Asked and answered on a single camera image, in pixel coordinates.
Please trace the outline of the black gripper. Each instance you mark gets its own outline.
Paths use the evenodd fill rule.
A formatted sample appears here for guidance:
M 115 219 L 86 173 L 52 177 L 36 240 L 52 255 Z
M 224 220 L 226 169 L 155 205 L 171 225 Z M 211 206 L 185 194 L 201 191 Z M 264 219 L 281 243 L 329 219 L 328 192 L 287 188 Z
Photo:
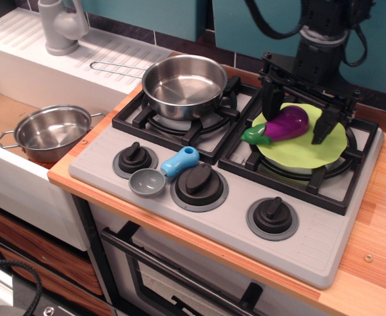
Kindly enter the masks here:
M 262 83 L 262 114 L 274 119 L 290 94 L 297 102 L 321 109 L 313 130 L 313 145 L 322 144 L 334 128 L 344 126 L 343 113 L 351 114 L 360 100 L 360 89 L 347 82 L 335 71 L 322 83 L 309 82 L 293 72 L 294 57 L 275 53 L 262 55 L 260 82 Z

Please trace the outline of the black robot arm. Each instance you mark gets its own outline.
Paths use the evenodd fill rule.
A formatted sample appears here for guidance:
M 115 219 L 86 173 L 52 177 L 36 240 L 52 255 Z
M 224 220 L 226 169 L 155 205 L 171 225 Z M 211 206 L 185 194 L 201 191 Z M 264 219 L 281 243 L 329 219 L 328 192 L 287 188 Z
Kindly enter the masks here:
M 259 12 L 253 18 L 268 37 L 281 40 L 299 34 L 293 57 L 267 52 L 263 54 L 262 114 L 273 120 L 287 93 L 322 110 L 313 129 L 313 144 L 321 144 L 338 123 L 346 126 L 352 120 L 360 90 L 340 73 L 342 64 L 361 65 L 366 53 L 354 62 L 346 58 L 351 32 L 356 32 L 363 48 L 368 47 L 361 23 L 370 19 L 374 1 L 302 1 L 300 21 L 295 29 L 276 32 Z

